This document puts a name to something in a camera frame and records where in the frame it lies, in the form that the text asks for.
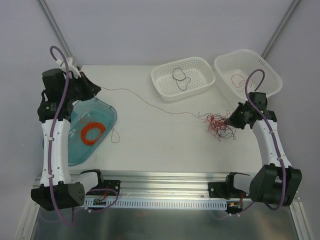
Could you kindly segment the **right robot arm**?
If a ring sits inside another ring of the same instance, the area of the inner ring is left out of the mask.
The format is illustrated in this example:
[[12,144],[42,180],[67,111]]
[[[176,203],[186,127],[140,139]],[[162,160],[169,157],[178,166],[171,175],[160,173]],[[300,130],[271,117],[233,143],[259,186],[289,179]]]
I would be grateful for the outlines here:
[[226,123],[241,130],[249,125],[258,142],[262,167],[256,173],[230,172],[224,191],[232,198],[241,192],[247,193],[254,203],[278,210],[292,203],[302,181],[302,172],[293,168],[284,153],[277,118],[267,109],[266,94],[249,92],[246,97],[245,103],[238,104]]

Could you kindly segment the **red orange cable ball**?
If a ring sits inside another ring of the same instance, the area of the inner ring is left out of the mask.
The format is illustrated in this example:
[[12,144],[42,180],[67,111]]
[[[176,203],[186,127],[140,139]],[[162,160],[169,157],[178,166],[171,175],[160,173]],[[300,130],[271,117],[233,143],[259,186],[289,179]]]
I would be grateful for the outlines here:
[[231,116],[231,112],[228,109],[224,114],[211,112],[201,114],[199,112],[197,116],[207,124],[206,131],[219,142],[227,139],[236,140],[237,129],[226,123],[227,118]]

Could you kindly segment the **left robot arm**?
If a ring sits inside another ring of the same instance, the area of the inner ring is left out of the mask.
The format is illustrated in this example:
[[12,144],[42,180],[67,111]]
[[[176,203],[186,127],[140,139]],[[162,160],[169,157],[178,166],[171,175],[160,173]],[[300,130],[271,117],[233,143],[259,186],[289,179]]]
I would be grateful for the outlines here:
[[68,138],[74,102],[91,100],[101,90],[81,71],[68,73],[60,68],[42,73],[44,90],[37,109],[43,132],[43,168],[39,187],[31,199],[47,211],[73,209],[85,202],[85,195],[105,189],[99,169],[82,171],[72,180],[68,164]]

